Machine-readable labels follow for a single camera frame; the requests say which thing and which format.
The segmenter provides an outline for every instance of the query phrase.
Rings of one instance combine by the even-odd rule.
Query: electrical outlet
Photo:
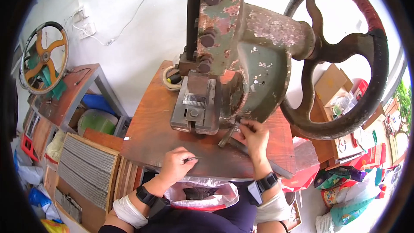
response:
[[[87,16],[85,8],[82,6],[75,13],[73,13],[72,21],[73,23],[78,23],[81,20],[85,19]]]
[[[82,29],[82,30],[77,30],[78,31],[79,39],[86,38],[86,37],[88,37],[88,35],[92,36],[92,35],[94,35],[96,33],[96,28],[95,28],[95,24],[94,23],[87,23],[85,25],[82,25],[79,28]]]

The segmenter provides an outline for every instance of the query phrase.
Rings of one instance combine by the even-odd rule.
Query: handwheel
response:
[[[293,109],[287,99],[284,99],[280,107],[290,124],[303,135],[313,139],[336,139],[355,131],[375,112],[386,87],[389,56],[384,27],[368,0],[352,1],[364,14],[369,27],[368,33],[349,34],[338,44],[329,44],[323,36],[323,19],[315,0],[306,0],[306,8],[312,18],[316,45],[303,65],[303,98],[300,106]],[[303,0],[291,0],[284,15],[292,17],[302,2]],[[355,54],[364,56],[371,67],[371,81],[364,96],[346,115],[331,122],[312,122],[310,112],[315,97],[312,84],[313,70],[323,61],[340,63]]]
[[[52,44],[49,45],[47,49],[44,49],[42,47],[42,33],[43,33],[43,28],[47,26],[55,27],[56,29],[58,29],[60,33],[62,34],[63,39],[54,41]],[[34,35],[37,35],[36,51],[37,51],[37,54],[39,55],[39,63],[36,65],[36,67],[34,67],[34,69],[25,71],[27,48],[31,40],[33,39]],[[53,60],[50,57],[50,54],[53,49],[59,46],[63,46],[63,45],[65,46],[65,53],[62,57],[62,66],[61,66],[62,68],[61,68],[61,72],[59,73],[58,77],[56,77],[55,65],[53,63]],[[41,95],[41,94],[46,94],[50,92],[52,89],[55,88],[55,86],[59,83],[59,81],[62,79],[63,75],[65,74],[68,55],[69,55],[69,45],[67,42],[67,36],[66,36],[65,29],[59,23],[56,23],[56,22],[46,22],[40,25],[30,34],[29,38],[26,41],[26,44],[24,45],[22,60],[20,64],[20,82],[22,83],[23,87],[26,88],[30,93],[35,94],[35,95]],[[37,89],[31,86],[28,80],[36,76],[44,65],[46,65],[49,69],[51,84],[48,87]]]

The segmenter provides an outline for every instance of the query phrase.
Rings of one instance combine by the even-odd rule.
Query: tree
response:
[[[400,104],[398,107],[398,111],[400,112],[401,123],[394,134],[394,137],[397,136],[399,133],[404,133],[408,137],[410,136],[411,132],[411,85],[407,89],[404,85],[404,82],[400,82],[397,86],[397,90],[395,91],[393,98],[397,100]]]

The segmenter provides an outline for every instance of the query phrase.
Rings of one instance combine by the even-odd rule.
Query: person's left hand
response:
[[[164,157],[161,172],[157,177],[166,184],[175,184],[198,162],[198,159],[193,159],[184,163],[185,159],[193,157],[195,155],[184,147],[178,147],[167,152]]]

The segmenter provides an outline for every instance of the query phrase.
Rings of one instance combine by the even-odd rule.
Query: hand press machine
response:
[[[303,1],[312,27],[292,19]],[[375,9],[368,0],[353,1],[366,18],[368,33],[349,34],[338,44],[329,44],[315,0],[291,0],[283,14],[243,0],[188,0],[187,45],[177,67],[184,79],[171,127],[216,134],[230,128],[236,116],[264,122],[280,106],[289,123],[310,138],[335,139],[356,130],[381,100],[389,60],[386,34]],[[324,61],[340,63],[354,54],[364,56],[371,67],[364,96],[346,115],[312,122],[313,70]],[[297,109],[285,99],[292,58],[305,60],[303,99]]]

